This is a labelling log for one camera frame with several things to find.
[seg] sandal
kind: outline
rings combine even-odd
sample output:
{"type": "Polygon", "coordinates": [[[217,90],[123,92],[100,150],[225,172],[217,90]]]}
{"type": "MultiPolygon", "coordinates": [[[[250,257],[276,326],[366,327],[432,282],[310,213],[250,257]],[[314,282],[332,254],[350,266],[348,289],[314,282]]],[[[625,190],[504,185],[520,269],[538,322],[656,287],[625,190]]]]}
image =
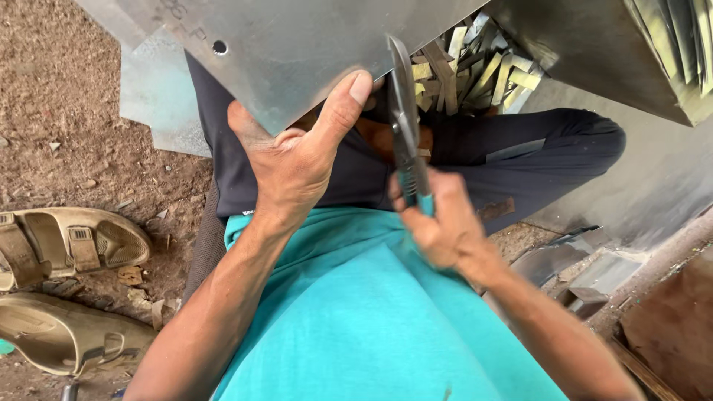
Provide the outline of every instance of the sandal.
{"type": "Polygon", "coordinates": [[[140,265],[148,236],[129,220],[90,208],[0,213],[0,291],[106,268],[140,265]]]}
{"type": "Polygon", "coordinates": [[[14,293],[0,298],[0,338],[53,375],[135,367],[156,334],[136,320],[49,295],[14,293]]]}

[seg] dirt ground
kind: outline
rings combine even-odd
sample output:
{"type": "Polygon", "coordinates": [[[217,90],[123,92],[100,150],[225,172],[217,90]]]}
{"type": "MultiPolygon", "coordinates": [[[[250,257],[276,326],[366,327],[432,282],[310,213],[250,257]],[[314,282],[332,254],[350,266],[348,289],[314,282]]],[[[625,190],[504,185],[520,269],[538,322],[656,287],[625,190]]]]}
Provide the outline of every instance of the dirt ground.
{"type": "MultiPolygon", "coordinates": [[[[0,24],[0,137],[7,140],[3,146],[0,139],[0,211],[81,206],[117,212],[153,242],[153,257],[141,266],[144,283],[135,287],[150,301],[180,298],[210,159],[157,151],[147,126],[118,117],[118,42],[71,0],[2,1],[0,24]],[[52,151],[55,142],[60,146],[52,151]],[[91,188],[89,180],[96,182],[91,188]],[[166,217],[157,218],[165,209],[166,217]]],[[[512,261],[558,236],[518,223],[493,239],[512,261]]],[[[129,287],[116,271],[75,279],[81,289],[68,300],[150,322],[148,311],[129,303],[129,287]]],[[[23,290],[41,292],[42,286],[23,290]]],[[[0,357],[0,372],[0,401],[58,400],[71,380],[41,372],[17,351],[0,357]]],[[[131,373],[89,373],[79,399],[108,400],[131,373]]]]}

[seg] forearm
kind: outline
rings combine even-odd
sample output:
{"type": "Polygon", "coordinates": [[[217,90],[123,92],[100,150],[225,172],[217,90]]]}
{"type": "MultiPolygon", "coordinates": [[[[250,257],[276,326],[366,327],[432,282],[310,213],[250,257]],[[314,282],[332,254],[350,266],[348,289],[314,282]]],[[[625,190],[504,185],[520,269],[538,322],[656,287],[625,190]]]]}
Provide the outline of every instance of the forearm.
{"type": "Polygon", "coordinates": [[[209,398],[247,332],[267,279],[292,232],[254,218],[161,331],[124,399],[209,398]]]}
{"type": "Polygon", "coordinates": [[[596,335],[514,273],[492,245],[489,250],[464,266],[463,275],[473,282],[471,272],[478,269],[479,277],[487,277],[483,284],[512,320],[525,347],[571,400],[642,399],[638,386],[596,335]]]}

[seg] turquoise t-shirt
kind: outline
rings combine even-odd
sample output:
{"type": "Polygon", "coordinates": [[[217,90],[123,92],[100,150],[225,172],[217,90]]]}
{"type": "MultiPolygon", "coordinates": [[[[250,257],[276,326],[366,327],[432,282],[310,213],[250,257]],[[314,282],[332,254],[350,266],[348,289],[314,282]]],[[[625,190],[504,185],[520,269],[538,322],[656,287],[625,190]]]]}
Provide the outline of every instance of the turquoise t-shirt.
{"type": "MultiPolygon", "coordinates": [[[[250,221],[233,216],[229,248],[250,221]]],[[[566,400],[397,214],[314,209],[292,236],[213,399],[566,400]]]]}

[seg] left hand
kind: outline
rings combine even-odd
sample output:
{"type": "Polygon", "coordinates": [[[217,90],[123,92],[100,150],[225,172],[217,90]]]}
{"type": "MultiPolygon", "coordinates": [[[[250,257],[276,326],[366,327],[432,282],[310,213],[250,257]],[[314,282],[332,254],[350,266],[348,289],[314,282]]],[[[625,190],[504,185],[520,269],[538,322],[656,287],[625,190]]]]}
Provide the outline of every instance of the left hand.
{"type": "Polygon", "coordinates": [[[257,179],[255,217],[284,230],[296,230],[324,195],[337,146],[352,128],[374,83],[367,71],[355,71],[332,90],[310,131],[288,128],[268,134],[237,101],[227,110],[230,128],[240,140],[257,179]]]}

